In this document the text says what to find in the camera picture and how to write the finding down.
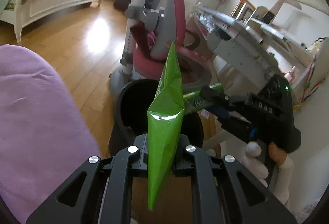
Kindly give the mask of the gloved right hand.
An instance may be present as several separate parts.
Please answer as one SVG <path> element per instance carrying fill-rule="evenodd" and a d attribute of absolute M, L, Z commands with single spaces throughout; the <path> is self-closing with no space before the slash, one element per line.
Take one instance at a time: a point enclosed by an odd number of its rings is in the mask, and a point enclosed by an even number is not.
<path fill-rule="evenodd" d="M 268 145 L 269 157 L 278 167 L 278 175 L 272 194 L 289 209 L 289 184 L 291 182 L 294 163 L 290 156 L 274 143 Z M 265 186 L 266 178 L 269 176 L 269 168 L 258 160 L 262 154 L 260 145 L 251 141 L 245 147 L 245 154 L 242 159 L 242 164 Z"/>

